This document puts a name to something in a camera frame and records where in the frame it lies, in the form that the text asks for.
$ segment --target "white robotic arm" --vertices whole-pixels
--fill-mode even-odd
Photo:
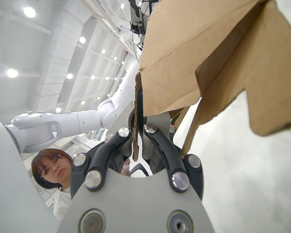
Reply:
[[[138,63],[131,65],[118,91],[113,97],[103,101],[97,110],[64,114],[28,112],[14,117],[6,128],[14,136],[18,151],[38,152],[61,138],[102,127],[109,128],[129,102],[135,99],[135,76],[138,69]]]

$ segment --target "white ceiling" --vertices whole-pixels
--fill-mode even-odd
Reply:
[[[117,27],[128,26],[128,0],[98,1]],[[25,16],[24,7],[34,8],[36,16]],[[86,38],[85,44],[79,42],[81,36]],[[118,89],[133,61],[121,42],[79,0],[0,0],[3,123],[27,111],[96,109],[108,93]],[[16,69],[18,77],[7,77],[9,68]],[[66,78],[68,73],[74,75],[71,80]]]

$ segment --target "metal bolt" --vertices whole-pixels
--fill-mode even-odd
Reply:
[[[154,134],[157,132],[157,126],[155,124],[147,124],[145,126],[145,131],[150,134]]]
[[[81,219],[81,233],[103,233],[106,227],[104,214],[96,209],[88,211]]]
[[[193,233],[192,219],[184,211],[174,211],[168,218],[167,230],[168,233]]]
[[[99,186],[102,180],[102,175],[99,171],[92,170],[85,176],[85,185],[92,190]]]
[[[129,129],[126,127],[123,127],[119,129],[118,133],[122,138],[126,138],[129,135]]]
[[[110,133],[105,137],[105,143],[107,143],[109,140],[112,139],[112,137],[114,136],[114,134]]]
[[[75,166],[82,166],[86,161],[86,154],[80,153],[75,156],[73,159],[73,164]]]
[[[193,168],[198,168],[201,166],[201,160],[196,155],[189,155],[187,160],[190,166],[192,166]]]
[[[172,184],[181,191],[189,188],[190,180],[184,172],[176,172],[172,175]]]

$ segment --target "brown cardboard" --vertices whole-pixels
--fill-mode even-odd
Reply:
[[[142,89],[141,85],[141,75],[137,73],[136,77],[136,87],[135,87],[135,120],[134,120],[134,135],[132,137],[132,158],[136,162],[139,156],[139,146],[138,146],[138,92]]]
[[[186,108],[184,108],[184,109],[181,111],[179,117],[178,117],[177,120],[175,121],[175,124],[174,124],[174,128],[175,128],[175,129],[178,129],[178,128],[179,128],[179,125],[181,124],[181,122],[182,122],[183,118],[185,117],[185,115],[186,115],[187,111],[189,110],[189,108],[190,108],[190,107],[186,107]]]
[[[274,0],[161,0],[148,21],[140,72],[144,116],[202,97],[183,154],[197,127],[242,90],[254,133],[291,125],[291,27]]]

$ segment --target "eyeglasses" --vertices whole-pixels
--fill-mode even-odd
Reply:
[[[52,166],[56,166],[56,164],[58,162],[58,159],[61,159],[60,155],[58,155],[57,157],[54,157],[54,158],[51,159],[51,164],[48,167],[46,167],[44,170],[42,170],[41,178],[45,178],[46,175],[48,175],[48,172],[49,172],[50,168]]]

